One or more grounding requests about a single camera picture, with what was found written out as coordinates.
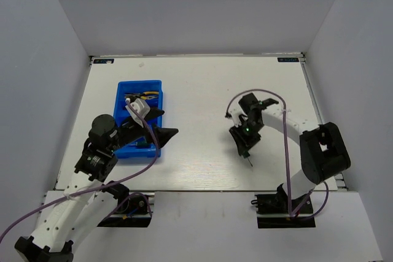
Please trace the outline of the green stubby flathead screwdriver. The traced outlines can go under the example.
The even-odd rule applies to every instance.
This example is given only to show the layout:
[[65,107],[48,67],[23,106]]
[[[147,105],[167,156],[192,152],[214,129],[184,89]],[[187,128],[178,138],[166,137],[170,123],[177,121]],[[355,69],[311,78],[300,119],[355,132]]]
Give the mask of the green stubby flathead screwdriver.
[[135,143],[130,144],[130,147],[134,148],[149,148],[150,144],[146,141],[137,141]]

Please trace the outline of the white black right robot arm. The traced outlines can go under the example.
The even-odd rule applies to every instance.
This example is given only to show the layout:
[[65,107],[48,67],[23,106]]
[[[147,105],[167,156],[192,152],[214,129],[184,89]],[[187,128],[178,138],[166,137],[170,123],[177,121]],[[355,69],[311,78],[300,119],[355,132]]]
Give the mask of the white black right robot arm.
[[279,131],[285,145],[288,141],[298,145],[301,168],[295,174],[290,173],[289,149],[286,147],[286,181],[277,188],[278,207],[291,212],[298,207],[300,197],[347,170],[351,160],[336,124],[290,118],[287,109],[278,106],[282,102],[281,98],[261,101],[253,93],[248,93],[239,100],[237,109],[228,107],[225,116],[233,122],[229,132],[240,157],[249,157],[250,149],[259,143],[260,131],[265,126]]

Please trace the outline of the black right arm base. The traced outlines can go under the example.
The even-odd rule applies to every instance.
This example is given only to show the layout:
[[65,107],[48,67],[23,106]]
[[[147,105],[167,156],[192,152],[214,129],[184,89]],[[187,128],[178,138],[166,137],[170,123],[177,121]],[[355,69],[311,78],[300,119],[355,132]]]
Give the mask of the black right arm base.
[[251,206],[257,213],[258,229],[299,229],[315,228],[314,213],[310,197],[299,208],[293,217],[289,215],[288,199],[282,185],[278,186],[276,193],[256,194],[251,200]]

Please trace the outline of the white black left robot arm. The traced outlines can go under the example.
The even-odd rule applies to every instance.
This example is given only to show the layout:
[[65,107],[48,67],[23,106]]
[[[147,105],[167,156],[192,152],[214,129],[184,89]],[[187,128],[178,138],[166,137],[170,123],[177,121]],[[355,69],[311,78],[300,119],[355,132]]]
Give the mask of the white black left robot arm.
[[93,229],[114,213],[127,210],[134,193],[121,180],[106,180],[118,162],[115,152],[140,138],[161,149],[178,133],[176,128],[148,124],[164,110],[132,104],[128,111],[130,116],[121,124],[108,114],[93,120],[63,197],[49,205],[50,213],[28,237],[15,243],[24,261],[72,261]]

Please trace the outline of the yellow bent-nose pliers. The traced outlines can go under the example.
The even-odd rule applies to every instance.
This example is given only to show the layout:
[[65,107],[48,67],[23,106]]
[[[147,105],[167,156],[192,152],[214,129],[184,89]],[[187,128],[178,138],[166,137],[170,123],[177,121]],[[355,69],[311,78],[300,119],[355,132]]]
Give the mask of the yellow bent-nose pliers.
[[130,99],[130,100],[135,100],[135,99],[139,98],[139,94],[138,93],[125,93],[124,98]]

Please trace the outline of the yellow black long-nose pliers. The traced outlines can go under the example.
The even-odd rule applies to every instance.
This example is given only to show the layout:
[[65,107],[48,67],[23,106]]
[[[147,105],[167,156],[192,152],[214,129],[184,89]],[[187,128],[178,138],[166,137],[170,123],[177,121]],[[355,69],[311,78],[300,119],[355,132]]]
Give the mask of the yellow black long-nose pliers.
[[136,96],[139,99],[143,99],[145,101],[149,101],[149,100],[154,100],[154,99],[158,99],[159,98],[159,92],[158,91],[145,91],[142,93],[138,93]]

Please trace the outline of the green stubby screwdriver orange cap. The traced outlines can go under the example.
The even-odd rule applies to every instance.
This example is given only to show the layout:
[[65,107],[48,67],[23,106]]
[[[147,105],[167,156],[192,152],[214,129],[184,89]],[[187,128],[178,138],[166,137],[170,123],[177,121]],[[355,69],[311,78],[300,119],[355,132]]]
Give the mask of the green stubby screwdriver orange cap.
[[251,166],[252,168],[254,167],[254,165],[252,164],[252,162],[251,162],[251,160],[250,160],[250,154],[249,154],[249,152],[244,152],[244,153],[242,154],[242,157],[243,157],[245,160],[248,161],[248,163],[250,164],[250,166]]

